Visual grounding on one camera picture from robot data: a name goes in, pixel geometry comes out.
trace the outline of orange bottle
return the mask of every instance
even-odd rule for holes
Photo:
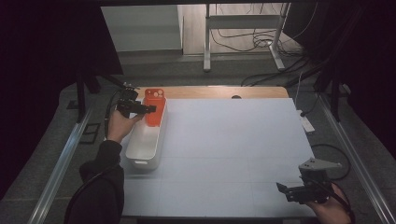
[[[146,89],[144,105],[156,105],[157,109],[153,113],[147,114],[146,123],[150,127],[160,126],[163,118],[163,108],[165,107],[165,94],[162,89]]]

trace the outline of white table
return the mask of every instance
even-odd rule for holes
[[[159,167],[125,157],[124,216],[313,217],[288,203],[276,182],[301,186],[298,165],[313,157],[294,103],[284,99],[168,99]]]

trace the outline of metal frame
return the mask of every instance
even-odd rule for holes
[[[285,65],[277,52],[277,42],[285,24],[286,14],[290,3],[286,3],[280,15],[216,15],[210,16],[210,5],[206,4],[205,16],[205,50],[204,71],[210,71],[210,30],[211,29],[276,29],[274,40],[269,49],[279,71],[285,69]]]
[[[29,218],[28,223],[43,223],[48,211],[50,210],[50,206],[52,205],[53,199],[60,187],[64,174],[66,173],[67,167],[73,158],[74,152],[78,145],[78,141],[85,130],[85,126],[88,123],[88,119],[92,114],[92,109],[94,105],[94,100],[90,104],[85,116],[82,118],[80,123],[76,123],[73,131],[71,132],[69,139],[64,146],[64,150],[62,151],[59,160],[56,162],[56,165],[52,171],[52,174],[49,177],[49,181],[47,182],[46,187],[44,188],[41,196],[35,205],[35,210]]]
[[[354,171],[366,190],[366,193],[369,196],[376,212],[378,213],[378,216],[381,218],[382,223],[396,223],[395,217],[390,211],[389,205],[385,200],[384,195],[381,193],[378,185],[375,183],[369,171],[364,166],[363,161],[359,157],[355,147],[348,138],[347,132],[344,130],[343,125],[332,115],[332,112],[329,109],[330,104],[328,100],[325,97],[322,98],[321,96],[319,96],[319,99],[320,105],[325,112],[328,121],[332,125],[338,140],[344,146]]]

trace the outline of human hand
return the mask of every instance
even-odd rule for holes
[[[334,193],[347,202],[346,196],[336,185],[332,184],[332,188],[334,189]],[[326,203],[308,202],[305,204],[314,210],[321,224],[351,223],[350,217],[344,206],[333,197],[330,197]]]
[[[112,140],[120,143],[134,127],[134,125],[141,120],[145,115],[135,115],[131,119],[125,118],[119,110],[115,110],[108,122],[107,140]]]

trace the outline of white container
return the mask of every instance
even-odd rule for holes
[[[160,127],[149,127],[142,119],[134,126],[126,149],[126,158],[138,169],[154,170],[160,164],[167,122],[167,105],[163,108]]]

